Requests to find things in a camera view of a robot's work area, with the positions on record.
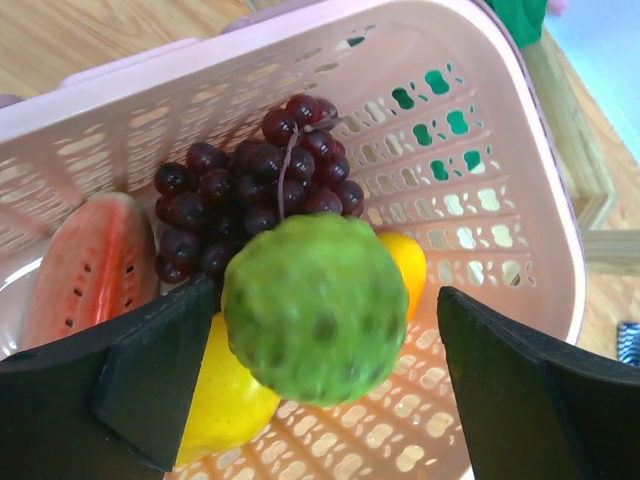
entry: yellow fruit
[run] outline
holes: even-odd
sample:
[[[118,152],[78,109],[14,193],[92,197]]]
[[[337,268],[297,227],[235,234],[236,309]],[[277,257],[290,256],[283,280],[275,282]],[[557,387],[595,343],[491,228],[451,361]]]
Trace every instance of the yellow fruit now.
[[[400,233],[380,233],[378,238],[402,273],[402,280],[409,291],[407,321],[411,321],[427,284],[427,259],[424,250],[418,242]]]
[[[279,401],[231,353],[224,318],[216,314],[176,466],[249,442],[269,423]]]

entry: grape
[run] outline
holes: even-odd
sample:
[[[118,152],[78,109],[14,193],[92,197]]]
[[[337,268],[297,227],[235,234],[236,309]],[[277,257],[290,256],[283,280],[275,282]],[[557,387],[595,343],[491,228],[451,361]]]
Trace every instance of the grape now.
[[[335,193],[340,202],[342,203],[342,214],[343,215],[356,215],[356,211],[360,209],[360,213],[356,216],[360,216],[362,214],[362,205],[364,202],[364,192],[360,185],[358,185],[353,180],[346,180],[339,185],[335,185],[333,188],[333,193]]]
[[[285,178],[292,178],[300,181],[309,180],[316,169],[313,155],[302,147],[291,149],[291,159],[285,172]]]
[[[344,145],[342,144],[342,142],[339,142],[338,140],[336,140],[335,142],[336,142],[336,153],[339,153],[340,155],[346,155],[347,149],[344,148]]]
[[[197,189],[193,174],[177,162],[162,165],[153,177],[153,185],[161,195],[175,197],[180,193]]]
[[[273,188],[270,184],[260,182],[252,175],[240,177],[238,181],[237,196],[245,205],[263,202],[273,196]]]
[[[316,175],[322,183],[334,185],[345,181],[350,170],[347,158],[339,153],[334,153],[328,162],[320,164]]]
[[[304,134],[301,145],[311,152],[316,161],[316,166],[329,160],[336,150],[336,141],[325,130],[314,130]]]
[[[304,211],[305,213],[342,213],[342,202],[335,193],[325,188],[307,198]]]
[[[231,200],[235,179],[226,170],[214,168],[200,178],[200,194],[207,205],[222,205]]]
[[[200,257],[200,268],[212,276],[220,276],[229,265],[236,251],[233,245],[216,242],[207,247]]]
[[[229,156],[206,142],[194,143],[187,150],[187,166],[202,176],[214,168],[225,168]]]
[[[293,116],[283,108],[269,110],[262,119],[262,133],[268,142],[286,147],[295,125]]]
[[[247,138],[242,140],[233,152],[233,160],[231,161],[230,170],[234,175],[241,175],[247,171],[247,160],[251,152],[262,143],[257,138]]]
[[[276,211],[265,205],[252,206],[244,217],[244,228],[250,237],[271,230],[278,224]]]
[[[285,179],[282,182],[282,200],[285,215],[302,213],[306,191],[300,182]]]
[[[291,97],[285,109],[293,116],[293,119],[300,128],[320,120],[321,112],[318,101],[304,93]]]
[[[174,285],[186,280],[191,274],[191,267],[178,267],[162,255],[158,255],[154,262],[154,269],[158,278],[164,283]]]
[[[198,259],[200,240],[198,235],[179,228],[165,231],[158,242],[160,254],[174,265],[192,265]]]
[[[202,226],[202,235],[207,242],[236,239],[244,235],[242,211],[228,207],[207,218]]]
[[[181,193],[171,201],[169,221],[176,227],[195,230],[202,225],[204,210],[200,195],[193,192]]]
[[[270,143],[263,143],[251,152],[247,165],[250,173],[264,179],[274,179],[278,178],[283,161],[282,150]]]
[[[320,106],[319,120],[338,118],[338,109],[333,103],[331,103],[329,100],[326,100],[324,98],[318,98],[316,99],[316,101]]]
[[[169,221],[169,208],[171,207],[171,198],[169,197],[159,197],[156,200],[155,212],[156,217],[162,223],[170,223]]]

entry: watermelon slice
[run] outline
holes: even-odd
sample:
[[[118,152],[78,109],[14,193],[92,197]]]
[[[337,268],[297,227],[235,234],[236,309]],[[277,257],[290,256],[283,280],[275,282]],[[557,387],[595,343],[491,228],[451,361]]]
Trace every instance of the watermelon slice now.
[[[153,300],[153,230],[123,193],[88,200],[53,235],[35,279],[21,350],[67,337]]]

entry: green cloth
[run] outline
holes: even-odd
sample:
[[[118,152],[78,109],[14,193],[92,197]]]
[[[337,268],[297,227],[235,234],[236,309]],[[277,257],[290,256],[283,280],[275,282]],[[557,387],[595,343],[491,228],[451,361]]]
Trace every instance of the green cloth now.
[[[542,36],[548,0],[486,0],[518,45],[524,48]]]

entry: plastic basket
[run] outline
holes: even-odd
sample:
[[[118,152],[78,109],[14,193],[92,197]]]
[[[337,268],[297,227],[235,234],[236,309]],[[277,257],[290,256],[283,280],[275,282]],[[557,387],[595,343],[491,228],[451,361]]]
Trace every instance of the plastic basket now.
[[[585,306],[579,235],[513,43],[468,0],[281,5],[231,30],[0,110],[4,355],[48,236],[83,200],[121,189],[150,207],[162,162],[198,140],[232,148],[268,108],[308,90],[348,115],[336,134],[366,189],[365,218],[423,245],[423,302],[395,373],[370,395],[333,409],[285,402],[249,445],[169,478],[470,475],[436,330],[439,286],[568,342]]]

